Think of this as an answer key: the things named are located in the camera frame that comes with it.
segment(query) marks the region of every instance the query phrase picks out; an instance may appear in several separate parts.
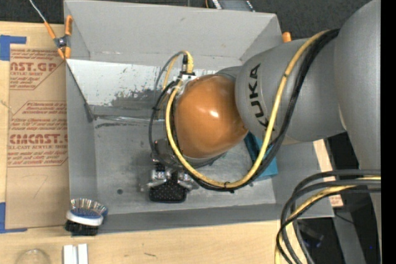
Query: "cardboard sheet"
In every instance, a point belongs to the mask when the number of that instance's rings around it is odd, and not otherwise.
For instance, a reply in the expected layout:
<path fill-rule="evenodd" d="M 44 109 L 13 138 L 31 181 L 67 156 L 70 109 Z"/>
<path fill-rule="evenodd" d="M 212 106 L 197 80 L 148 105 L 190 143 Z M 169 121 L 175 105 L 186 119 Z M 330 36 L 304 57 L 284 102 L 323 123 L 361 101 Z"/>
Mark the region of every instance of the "cardboard sheet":
<path fill-rule="evenodd" d="M 54 31 L 63 35 L 63 25 Z M 9 112 L 2 117 L 9 123 L 6 229 L 60 225 L 69 200 L 65 63 L 42 23 L 0 22 L 0 35 L 26 37 L 26 44 L 11 44 L 10 61 L 3 62 L 9 64 L 3 102 Z"/>

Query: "blue tape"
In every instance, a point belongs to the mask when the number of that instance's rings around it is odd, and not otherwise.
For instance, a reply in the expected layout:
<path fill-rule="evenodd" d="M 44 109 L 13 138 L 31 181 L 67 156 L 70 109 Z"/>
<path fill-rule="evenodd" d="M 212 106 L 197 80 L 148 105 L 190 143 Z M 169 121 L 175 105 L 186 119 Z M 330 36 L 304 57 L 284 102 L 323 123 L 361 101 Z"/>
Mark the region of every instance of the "blue tape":
<path fill-rule="evenodd" d="M 4 227 L 6 221 L 6 203 L 2 202 L 0 203 L 0 233 L 8 233 L 8 232 L 24 232 L 27 229 L 10 229 L 6 230 Z"/>
<path fill-rule="evenodd" d="M 0 60 L 10 60 L 10 44 L 26 44 L 26 36 L 0 35 Z"/>
<path fill-rule="evenodd" d="M 247 136 L 245 136 L 244 141 L 246 144 L 247 151 L 249 152 L 249 155 L 252 159 L 252 162 L 255 162 L 262 146 L 262 140 L 254 136 L 251 132 L 248 132 Z M 264 157 L 267 156 L 269 150 L 270 148 L 268 148 Z M 257 180 L 266 179 L 268 177 L 272 177 L 277 174 L 278 174 L 277 158 L 274 157 L 272 162 L 268 165 L 268 167 L 257 177 Z"/>

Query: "white object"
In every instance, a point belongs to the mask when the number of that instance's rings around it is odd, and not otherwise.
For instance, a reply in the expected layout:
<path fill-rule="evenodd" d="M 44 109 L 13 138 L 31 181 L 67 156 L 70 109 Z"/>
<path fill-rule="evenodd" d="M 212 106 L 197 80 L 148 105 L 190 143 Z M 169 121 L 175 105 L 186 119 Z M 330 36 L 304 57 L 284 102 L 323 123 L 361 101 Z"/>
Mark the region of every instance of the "white object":
<path fill-rule="evenodd" d="M 80 224 L 85 224 L 86 226 L 100 226 L 101 223 L 103 222 L 103 216 L 100 215 L 99 218 L 84 218 L 84 217 L 79 217 L 74 215 L 70 210 L 66 212 L 66 219 L 80 223 Z"/>
<path fill-rule="evenodd" d="M 88 245 L 64 245 L 63 264 L 88 264 Z"/>

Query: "yellow cable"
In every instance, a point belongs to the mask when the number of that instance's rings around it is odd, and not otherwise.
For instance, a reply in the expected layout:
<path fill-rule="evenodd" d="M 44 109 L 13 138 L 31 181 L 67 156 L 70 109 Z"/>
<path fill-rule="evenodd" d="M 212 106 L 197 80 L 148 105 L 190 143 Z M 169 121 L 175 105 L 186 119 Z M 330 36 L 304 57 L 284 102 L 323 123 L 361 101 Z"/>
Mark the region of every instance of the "yellow cable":
<path fill-rule="evenodd" d="M 250 180 L 250 178 L 257 172 L 257 170 L 259 169 L 262 159 L 265 155 L 265 152 L 267 151 L 267 147 L 270 141 L 270 137 L 271 137 L 271 133 L 272 133 L 272 128 L 273 125 L 275 124 L 275 119 L 277 117 L 277 113 L 278 113 L 278 108 L 280 105 L 280 100 L 282 98 L 282 93 L 283 93 L 283 89 L 285 88 L 286 85 L 286 81 L 288 76 L 290 75 L 291 71 L 293 70 L 295 64 L 297 63 L 298 59 L 301 57 L 301 55 L 305 52 L 306 48 L 311 45 L 313 42 L 315 42 L 322 34 L 324 34 L 326 31 L 323 32 L 319 32 L 318 34 L 314 35 L 312 38 L 310 38 L 307 42 L 305 42 L 299 50 L 297 50 L 297 52 L 295 53 L 295 55 L 293 56 L 293 58 L 291 59 L 291 61 L 289 62 L 285 73 L 282 76 L 279 88 L 278 88 L 278 92 L 276 94 L 275 97 L 275 102 L 273 104 L 273 108 L 272 108 L 272 112 L 270 115 L 270 120 L 269 120 L 269 124 L 267 127 L 267 131 L 265 133 L 265 137 L 264 137 L 264 141 L 262 144 L 262 147 L 260 149 L 260 153 L 257 156 L 257 159 L 255 160 L 252 168 L 250 169 L 250 171 L 240 180 L 235 181 L 235 182 L 219 182 L 219 181 L 215 181 L 213 179 L 210 179 L 208 177 L 206 177 L 205 175 L 201 174 L 200 172 L 198 172 L 196 169 L 194 169 L 187 161 L 186 159 L 183 157 L 183 155 L 180 153 L 180 150 L 178 148 L 178 146 L 176 145 L 176 142 L 173 139 L 172 136 L 172 132 L 171 132 L 171 125 L 170 125 L 170 112 L 171 112 L 171 105 L 172 102 L 182 84 L 182 82 L 180 81 L 177 86 L 175 86 L 174 90 L 172 91 L 172 94 L 168 100 L 168 104 L 166 106 L 166 111 L 165 111 L 165 128 L 166 128 L 166 134 L 168 136 L 168 140 L 171 144 L 172 150 L 174 151 L 174 153 L 176 154 L 176 156 L 178 157 L 178 159 L 180 160 L 180 163 L 191 173 L 193 174 L 196 178 L 210 184 L 213 186 L 217 186 L 217 187 L 224 187 L 224 188 L 236 188 L 239 187 L 241 185 L 244 185 L 245 183 L 247 183 L 248 180 Z"/>
<path fill-rule="evenodd" d="M 357 180 L 366 180 L 366 179 L 372 179 L 375 181 L 380 181 L 381 180 L 381 176 L 370 176 L 370 177 L 361 177 L 358 178 Z M 356 187 L 356 185 L 344 185 L 344 186 L 334 186 L 334 187 L 328 187 L 325 188 L 323 190 L 321 190 L 320 192 L 310 196 L 307 200 L 305 200 L 288 218 L 286 221 L 288 221 L 289 219 L 292 219 L 292 217 L 294 217 L 295 215 L 297 215 L 299 212 L 301 212 L 301 210 L 304 210 L 307 206 L 309 206 L 310 204 L 320 200 L 321 198 L 323 198 L 326 195 L 330 195 L 336 192 L 340 192 L 342 190 L 346 190 L 352 187 Z M 280 243 L 283 242 L 282 239 L 282 234 L 280 234 Z M 281 254 L 280 251 L 278 249 L 277 246 L 275 246 L 275 264 L 279 264 L 280 263 L 280 259 L 281 259 Z"/>
<path fill-rule="evenodd" d="M 194 68 L 194 60 L 192 58 L 191 53 L 189 51 L 180 51 L 179 53 L 183 53 L 184 55 L 187 56 L 187 73 L 192 73 L 192 70 Z M 168 66 L 168 70 L 166 71 L 165 78 L 163 80 L 162 90 L 164 90 L 166 85 L 168 84 L 169 75 L 171 74 L 173 65 L 176 62 L 176 60 L 178 59 L 178 57 L 179 56 L 175 56 Z"/>
<path fill-rule="evenodd" d="M 163 84 L 162 84 L 162 90 L 165 89 L 166 85 L 168 84 L 168 77 L 171 74 L 171 70 L 173 68 L 174 63 L 176 62 L 176 60 L 178 59 L 179 56 L 175 56 L 172 61 L 170 62 L 169 66 L 168 66 L 168 70 L 166 71 L 165 74 L 165 78 L 163 80 Z"/>

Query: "cable bundle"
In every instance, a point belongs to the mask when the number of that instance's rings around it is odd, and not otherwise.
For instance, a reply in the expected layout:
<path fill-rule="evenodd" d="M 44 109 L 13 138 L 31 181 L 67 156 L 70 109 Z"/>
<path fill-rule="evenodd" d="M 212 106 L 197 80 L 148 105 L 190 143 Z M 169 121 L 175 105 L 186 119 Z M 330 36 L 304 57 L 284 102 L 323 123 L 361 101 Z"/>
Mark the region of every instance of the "cable bundle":
<path fill-rule="evenodd" d="M 347 179 L 347 180 L 336 180 L 328 182 L 312 182 L 329 176 L 353 176 L 358 178 Z M 297 199 L 301 198 L 311 192 L 316 192 L 310 196 L 305 202 L 296 208 Z M 289 263 L 302 264 L 298 258 L 296 252 L 288 238 L 286 227 L 293 224 L 296 232 L 297 240 L 303 250 L 303 253 L 307 259 L 308 264 L 314 264 L 314 260 L 311 258 L 300 232 L 297 227 L 297 219 L 305 211 L 310 209 L 319 200 L 323 198 L 338 195 L 340 192 L 353 192 L 353 193 L 364 193 L 364 192 L 381 192 L 381 171 L 380 170 L 355 170 L 355 169 L 344 169 L 341 171 L 322 172 L 319 174 L 312 175 L 303 181 L 301 181 L 293 191 L 293 194 L 286 202 L 283 207 L 281 218 L 280 218 L 280 230 L 277 234 L 277 246 L 275 249 L 275 263 L 280 263 L 280 256 Z M 290 256 L 288 256 L 282 247 L 282 241 L 285 243 Z"/>

